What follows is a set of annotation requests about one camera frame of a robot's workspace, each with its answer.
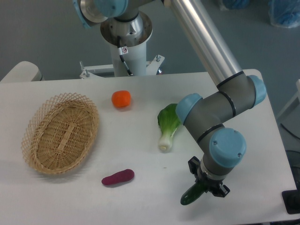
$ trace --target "white chair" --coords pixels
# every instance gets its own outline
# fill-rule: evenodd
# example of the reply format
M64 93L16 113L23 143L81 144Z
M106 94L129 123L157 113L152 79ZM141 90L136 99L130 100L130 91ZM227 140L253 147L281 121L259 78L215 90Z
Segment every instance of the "white chair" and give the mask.
M44 78L36 65L31 62L23 61L12 68L12 70L0 81L0 83L16 83L43 80Z
M276 120L280 121L287 117L299 104L300 104L300 79L296 82L297 92L294 96L285 104L276 116Z

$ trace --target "blue plastic bag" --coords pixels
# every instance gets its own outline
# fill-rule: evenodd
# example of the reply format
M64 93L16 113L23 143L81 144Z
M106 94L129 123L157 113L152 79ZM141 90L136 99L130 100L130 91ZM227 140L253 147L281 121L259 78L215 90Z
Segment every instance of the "blue plastic bag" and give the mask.
M300 0L270 0L269 6L273 26L293 28L300 25Z

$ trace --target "white vegetable stem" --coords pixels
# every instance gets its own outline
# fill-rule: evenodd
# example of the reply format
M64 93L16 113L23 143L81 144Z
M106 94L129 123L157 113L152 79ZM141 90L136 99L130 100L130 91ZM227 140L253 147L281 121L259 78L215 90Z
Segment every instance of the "white vegetable stem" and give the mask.
M170 132L164 132L159 141L158 146L162 151L168 151L172 147L173 135Z

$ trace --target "metal bracket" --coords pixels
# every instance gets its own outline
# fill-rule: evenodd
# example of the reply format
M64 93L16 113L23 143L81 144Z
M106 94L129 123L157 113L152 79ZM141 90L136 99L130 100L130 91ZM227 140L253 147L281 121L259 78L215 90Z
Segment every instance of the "metal bracket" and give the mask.
M147 75L156 75L156 74L162 74L161 69L159 68L161 64L164 62L165 58L164 56L157 55L153 59L153 61L147 61L146 62L146 74ZM87 79L87 78L101 78L105 76L95 75L95 74L107 74L107 73L113 73L113 65L101 65L101 66L91 66L91 67L85 67L83 65L83 62L80 61L80 67L82 73L80 74L80 78Z

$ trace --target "green leafy vegetable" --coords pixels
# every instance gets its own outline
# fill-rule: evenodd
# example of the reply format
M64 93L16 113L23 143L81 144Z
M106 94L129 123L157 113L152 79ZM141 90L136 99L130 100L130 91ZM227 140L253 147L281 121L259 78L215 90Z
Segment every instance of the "green leafy vegetable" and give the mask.
M180 125L180 120L175 112L176 106L177 104L169 104L157 116L162 133L158 146L162 151L168 151L172 147L174 133Z

